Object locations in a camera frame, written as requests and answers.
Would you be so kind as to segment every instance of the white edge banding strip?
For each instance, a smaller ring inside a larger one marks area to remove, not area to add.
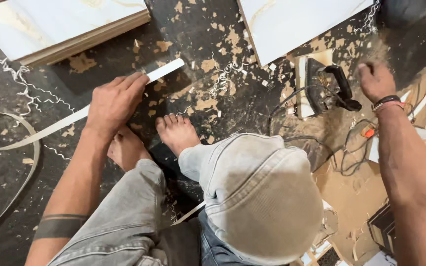
[[[34,130],[34,128],[26,120],[24,120],[22,117],[16,116],[16,115],[13,115],[13,114],[8,114],[8,113],[0,113],[0,115],[10,116],[10,117],[16,119],[17,121],[19,121],[29,131],[29,133],[31,135],[34,135],[36,133],[36,131]],[[16,199],[18,198],[19,194],[21,194],[21,191],[26,187],[26,184],[29,182],[29,180],[31,179],[32,175],[34,174],[34,171],[36,170],[37,163],[39,162],[39,157],[40,157],[40,142],[38,140],[36,140],[36,141],[32,142],[32,144],[34,145],[34,162],[33,162],[32,166],[31,166],[31,170],[30,170],[29,174],[27,175],[27,178],[24,181],[24,183],[22,184],[22,186],[19,189],[19,191],[16,193],[16,195],[14,196],[14,198],[11,200],[11,202],[8,204],[8,206],[1,213],[0,218],[8,211],[8,209],[16,201]]]
[[[197,207],[193,208],[191,211],[189,211],[186,215],[182,216],[182,218],[178,219],[175,223],[173,223],[172,225],[176,225],[179,224],[183,221],[185,221],[188,217],[190,217],[192,214],[194,214],[196,211],[198,211],[199,209],[201,209],[203,206],[205,206],[206,202],[202,202],[200,204],[198,204]]]
[[[185,62],[181,59],[175,59],[174,61],[166,64],[165,66],[162,66],[154,71],[152,71],[151,73],[147,74],[147,76],[149,77],[149,83],[158,80],[159,78],[169,74],[170,72],[182,67],[185,64]],[[45,128],[44,130],[41,130],[39,132],[36,133],[36,131],[34,130],[34,128],[31,126],[31,124],[29,124],[26,120],[24,120],[24,118],[14,115],[14,114],[9,114],[9,113],[0,113],[0,115],[7,115],[10,116],[14,119],[16,119],[17,121],[19,121],[30,133],[31,136],[29,136],[28,138],[20,141],[20,142],[16,142],[14,144],[8,145],[6,147],[2,147],[0,148],[0,150],[11,150],[11,149],[15,149],[15,148],[19,148],[22,146],[25,146],[27,144],[32,143],[34,145],[34,163],[32,164],[31,170],[29,172],[29,174],[27,175],[26,180],[24,181],[24,183],[22,184],[21,188],[19,189],[19,191],[16,193],[16,195],[14,196],[14,198],[11,200],[11,202],[8,204],[8,206],[3,210],[3,212],[0,215],[0,218],[8,211],[8,209],[13,205],[13,203],[16,201],[16,199],[18,198],[19,194],[21,193],[21,191],[26,187],[26,184],[29,182],[29,180],[32,178],[32,175],[34,174],[34,171],[37,167],[37,164],[39,162],[39,157],[40,157],[40,139],[44,138],[46,136],[49,136],[50,134],[56,132],[57,130],[60,130],[74,122],[77,122],[78,120],[85,118],[88,116],[88,110],[90,108],[90,105],[87,105],[86,107],[84,107],[83,109],[81,109],[80,111],[75,112],[74,114],[63,118],[62,120],[60,120],[59,122],[52,124],[51,126]],[[183,220],[186,219],[186,217],[190,216],[191,213],[186,214]]]

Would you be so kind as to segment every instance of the wrist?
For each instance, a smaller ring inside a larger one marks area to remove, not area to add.
[[[93,127],[89,124],[86,124],[81,132],[81,136],[85,138],[96,139],[99,142],[108,142],[110,143],[116,134],[115,130],[101,130],[97,127]]]

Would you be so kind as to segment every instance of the forearm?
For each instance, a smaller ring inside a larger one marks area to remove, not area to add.
[[[415,205],[426,199],[426,145],[399,106],[388,106],[377,117],[379,165],[389,198]]]
[[[111,137],[89,128],[45,208],[26,265],[46,265],[70,240],[98,205],[101,172]]]
[[[72,160],[55,187],[44,216],[89,215],[97,207],[101,172],[111,139],[84,129]]]
[[[426,265],[426,146],[405,112],[389,106],[378,112],[379,165],[394,211],[397,258]]]

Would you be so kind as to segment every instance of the black wristband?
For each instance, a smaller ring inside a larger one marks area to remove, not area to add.
[[[377,101],[377,103],[374,106],[378,106],[378,105],[381,105],[383,103],[392,102],[392,101],[400,102],[400,97],[397,96],[397,95],[386,96],[386,97],[380,99],[379,101]]]

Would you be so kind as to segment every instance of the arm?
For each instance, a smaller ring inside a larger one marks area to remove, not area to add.
[[[382,64],[361,64],[364,94],[376,103],[396,93],[392,74]],[[405,112],[396,105],[377,110],[379,166],[394,211],[397,261],[426,265],[426,146]]]
[[[94,89],[86,126],[45,208],[26,266],[46,265],[96,209],[111,140],[133,114],[148,81],[135,73]]]

